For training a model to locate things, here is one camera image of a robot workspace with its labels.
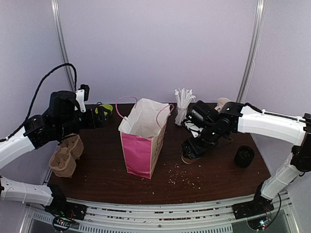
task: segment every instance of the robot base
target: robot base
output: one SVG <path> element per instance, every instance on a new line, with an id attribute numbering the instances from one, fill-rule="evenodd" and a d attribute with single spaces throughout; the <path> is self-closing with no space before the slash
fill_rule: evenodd
<path id="1" fill-rule="evenodd" d="M 274 210 L 272 203 L 265 203 L 258 201 L 248 201 L 244 203 L 235 204 L 232 206 L 235 219 L 241 219 L 245 217 L 252 217 L 256 215 L 265 214 L 267 211 Z"/>

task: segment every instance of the beige cup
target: beige cup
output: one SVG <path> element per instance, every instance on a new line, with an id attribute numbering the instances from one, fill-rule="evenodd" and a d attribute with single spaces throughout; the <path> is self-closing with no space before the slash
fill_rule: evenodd
<path id="1" fill-rule="evenodd" d="M 217 100 L 217 106 L 215 107 L 215 110 L 219 112 L 223 108 L 223 106 L 228 102 L 232 102 L 232 101 L 227 98 L 223 98 L 223 97 L 219 98 Z"/>

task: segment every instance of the pink paper bag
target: pink paper bag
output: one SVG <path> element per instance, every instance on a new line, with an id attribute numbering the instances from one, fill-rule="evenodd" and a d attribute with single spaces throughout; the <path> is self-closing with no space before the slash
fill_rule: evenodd
<path id="1" fill-rule="evenodd" d="M 173 105 L 148 99 L 136 101 L 128 117 L 119 114 L 123 118 L 119 126 L 123 154 L 129 174 L 151 179 L 163 146 L 169 106 Z"/>

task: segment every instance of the green object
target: green object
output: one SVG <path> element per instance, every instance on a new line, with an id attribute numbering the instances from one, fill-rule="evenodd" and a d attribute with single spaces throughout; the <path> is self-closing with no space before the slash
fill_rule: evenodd
<path id="1" fill-rule="evenodd" d="M 112 106 L 111 104 L 101 104 L 101 105 L 99 105 L 98 107 L 100 107 L 100 106 L 102 106 L 102 107 L 104 107 L 104 108 L 110 110 L 111 113 L 112 113 L 113 106 Z"/>

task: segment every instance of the white straw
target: white straw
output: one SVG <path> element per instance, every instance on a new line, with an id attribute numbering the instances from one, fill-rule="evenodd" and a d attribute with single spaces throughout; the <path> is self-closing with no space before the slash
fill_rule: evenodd
<path id="1" fill-rule="evenodd" d="M 186 114 L 188 106 L 195 96 L 192 94 L 191 90 L 185 90 L 184 88 L 175 90 L 175 97 L 177 102 L 177 117 L 175 118 L 175 124 L 181 125 L 184 119 L 186 119 Z"/>

